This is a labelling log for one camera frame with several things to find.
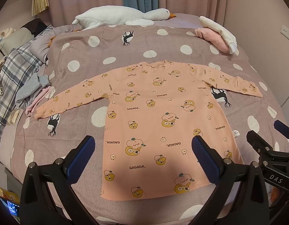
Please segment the peach cartoon print shirt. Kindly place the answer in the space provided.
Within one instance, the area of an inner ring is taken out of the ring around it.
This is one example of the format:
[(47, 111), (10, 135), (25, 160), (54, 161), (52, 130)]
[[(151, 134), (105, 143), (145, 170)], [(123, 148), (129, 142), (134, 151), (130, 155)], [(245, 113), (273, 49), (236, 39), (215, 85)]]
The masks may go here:
[(101, 197), (129, 201), (183, 194), (209, 185), (192, 151), (193, 137), (243, 163), (212, 88), (262, 96), (253, 82), (208, 66), (141, 62), (83, 80), (42, 104), (35, 117), (107, 98)]

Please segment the grey knit garment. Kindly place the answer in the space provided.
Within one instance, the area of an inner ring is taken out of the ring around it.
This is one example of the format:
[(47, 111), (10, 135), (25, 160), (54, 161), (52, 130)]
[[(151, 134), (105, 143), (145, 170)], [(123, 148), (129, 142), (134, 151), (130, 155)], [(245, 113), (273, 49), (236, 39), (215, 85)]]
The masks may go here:
[(26, 109), (38, 96), (41, 90), (49, 85), (51, 85), (51, 83), (48, 75), (34, 73), (16, 93), (16, 107)]

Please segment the pink folded garment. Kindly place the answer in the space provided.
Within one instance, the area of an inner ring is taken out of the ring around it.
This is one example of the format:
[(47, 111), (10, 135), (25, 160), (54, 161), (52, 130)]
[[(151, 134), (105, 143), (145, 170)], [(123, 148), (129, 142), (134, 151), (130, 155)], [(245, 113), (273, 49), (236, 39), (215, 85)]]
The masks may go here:
[(224, 39), (222, 38), (222, 36), (218, 32), (216, 32), (210, 28), (198, 28), (198, 29), (195, 29), (195, 35), (198, 38), (209, 41), (219, 51), (221, 51), (223, 53), (229, 52), (229, 47), (228, 47), (227, 43), (224, 41)]

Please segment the light pink small garment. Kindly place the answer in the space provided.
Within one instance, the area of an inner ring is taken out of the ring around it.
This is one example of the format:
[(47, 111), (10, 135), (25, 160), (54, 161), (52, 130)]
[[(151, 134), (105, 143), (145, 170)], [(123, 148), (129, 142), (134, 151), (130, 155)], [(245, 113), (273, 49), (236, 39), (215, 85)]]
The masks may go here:
[(40, 103), (40, 101), (46, 95), (48, 95), (53, 89), (54, 89), (54, 87), (52, 87), (52, 86), (47, 86), (47, 87), (41, 89), (40, 92), (36, 94), (36, 97), (32, 100), (32, 102), (25, 109), (25, 114), (27, 116), (31, 116), (32, 113), (34, 112), (34, 110), (36, 109), (37, 105)]

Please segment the cream white folded garment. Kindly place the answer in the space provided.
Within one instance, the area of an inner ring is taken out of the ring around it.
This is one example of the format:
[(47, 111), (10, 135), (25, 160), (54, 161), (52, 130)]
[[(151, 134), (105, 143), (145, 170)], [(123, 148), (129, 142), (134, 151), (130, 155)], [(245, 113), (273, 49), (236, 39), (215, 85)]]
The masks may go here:
[(228, 45), (230, 54), (233, 54), (236, 52), (237, 39), (229, 30), (227, 30), (225, 27), (218, 24), (217, 22), (204, 16), (200, 16), (199, 21), (203, 27), (210, 28), (222, 36), (223, 40)]

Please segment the blue grey plaid cloth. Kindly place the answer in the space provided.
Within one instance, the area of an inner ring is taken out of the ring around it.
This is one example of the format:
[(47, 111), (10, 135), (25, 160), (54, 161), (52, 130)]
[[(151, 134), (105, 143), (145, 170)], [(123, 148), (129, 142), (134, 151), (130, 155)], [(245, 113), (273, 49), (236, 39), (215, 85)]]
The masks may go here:
[(0, 83), (2, 88), (2, 95), (0, 95), (0, 140), (7, 120), (16, 106), (16, 93), (35, 72), (38, 72), (43, 64), (31, 53), (31, 44), (52, 29), (53, 26), (49, 25), (29, 42), (19, 48), (12, 49), (6, 57), (5, 64), (0, 72)]

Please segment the mauve polka dot blanket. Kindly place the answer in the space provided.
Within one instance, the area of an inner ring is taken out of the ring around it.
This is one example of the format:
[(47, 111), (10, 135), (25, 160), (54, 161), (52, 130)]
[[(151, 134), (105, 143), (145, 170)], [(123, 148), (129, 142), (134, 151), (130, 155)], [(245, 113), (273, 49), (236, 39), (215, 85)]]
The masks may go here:
[[(196, 38), (194, 29), (159, 22), (154, 26), (103, 26), (84, 32), (59, 34), (48, 51), (42, 72), (48, 75), (52, 94), (100, 73), (134, 62), (171, 60), (203, 64), (255, 83), (263, 98), (233, 92), (214, 96), (222, 107), (246, 163), (258, 156), (246, 141), (255, 130), (270, 145), (289, 151), (289, 141), (274, 129), (274, 121), (285, 116), (274, 94), (249, 63), (244, 50), (235, 55), (218, 53), (207, 41)], [(144, 201), (115, 202), (99, 195), (103, 157), (103, 127), (106, 100), (99, 100), (55, 116), (56, 127), (47, 119), (36, 120), (20, 113), (14, 125), (4, 128), (0, 161), (22, 182), (27, 166), (35, 161), (49, 164), (69, 153), (86, 136), (96, 141), (96, 150), (73, 189), (91, 215), (101, 224), (188, 224), (212, 193), (208, 185), (189, 195)]]

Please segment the beige grey pillow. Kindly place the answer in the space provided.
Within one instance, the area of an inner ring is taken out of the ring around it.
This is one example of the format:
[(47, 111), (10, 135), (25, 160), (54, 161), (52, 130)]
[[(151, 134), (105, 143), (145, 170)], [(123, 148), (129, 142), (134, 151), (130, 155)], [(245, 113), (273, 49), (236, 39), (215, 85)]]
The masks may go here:
[(21, 47), (33, 38), (30, 30), (22, 27), (0, 42), (0, 51), (4, 56), (8, 56), (12, 49)]

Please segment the white goose plush toy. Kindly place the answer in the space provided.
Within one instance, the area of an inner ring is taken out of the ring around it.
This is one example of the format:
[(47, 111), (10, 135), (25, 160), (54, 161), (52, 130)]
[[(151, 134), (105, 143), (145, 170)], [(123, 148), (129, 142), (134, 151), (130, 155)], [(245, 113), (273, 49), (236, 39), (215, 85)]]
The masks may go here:
[(92, 29), (105, 25), (154, 25), (155, 21), (176, 17), (165, 8), (148, 12), (125, 6), (94, 7), (75, 17), (72, 25), (80, 25), (83, 29)]

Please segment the beige tassel hanging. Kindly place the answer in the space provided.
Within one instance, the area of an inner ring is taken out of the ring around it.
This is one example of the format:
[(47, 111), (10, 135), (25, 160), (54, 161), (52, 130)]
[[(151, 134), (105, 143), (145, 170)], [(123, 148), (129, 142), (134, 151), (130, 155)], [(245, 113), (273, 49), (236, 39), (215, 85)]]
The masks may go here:
[(31, 15), (36, 16), (49, 8), (49, 0), (32, 0)]

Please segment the white wall power strip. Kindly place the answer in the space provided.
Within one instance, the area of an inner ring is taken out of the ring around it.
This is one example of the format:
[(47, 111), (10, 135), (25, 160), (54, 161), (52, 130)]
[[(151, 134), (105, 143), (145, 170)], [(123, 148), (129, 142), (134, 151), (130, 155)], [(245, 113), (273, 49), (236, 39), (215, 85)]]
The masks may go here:
[(281, 26), (280, 33), (284, 35), (289, 40), (289, 29), (285, 26)]

